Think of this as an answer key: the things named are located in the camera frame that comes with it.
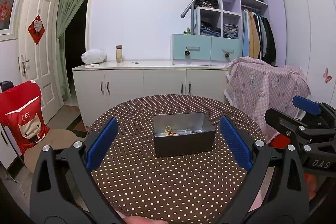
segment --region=teal drawer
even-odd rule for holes
[[[211,37],[198,35],[173,35],[173,59],[210,60]]]
[[[243,42],[240,39],[211,37],[211,60],[232,61],[238,56],[242,56]]]

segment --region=bottle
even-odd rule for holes
[[[117,59],[117,63],[123,62],[123,46],[122,45],[117,45],[115,57]]]

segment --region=drawer handle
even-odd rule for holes
[[[234,53],[233,49],[222,49],[223,53]]]
[[[8,145],[8,142],[7,142],[6,139],[5,139],[5,136],[3,136],[3,134],[2,134],[2,132],[1,132],[1,136],[2,136],[3,140],[5,141],[5,144],[6,144],[7,146],[9,146],[9,145]]]
[[[200,51],[201,47],[197,47],[197,46],[187,46],[186,49],[188,51]]]

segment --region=white plastic bag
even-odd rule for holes
[[[100,49],[92,49],[82,54],[82,61],[85,64],[101,63],[106,58],[107,53]]]

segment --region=polka dot tablecloth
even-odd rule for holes
[[[155,114],[204,112],[217,128],[213,150],[156,158],[152,120]],[[259,126],[238,109],[190,95],[142,97],[113,107],[91,126],[99,130],[109,117],[119,133],[100,168],[91,173],[107,200],[127,216],[170,223],[213,223],[245,177],[219,133],[219,118],[229,115],[254,140],[264,140]]]

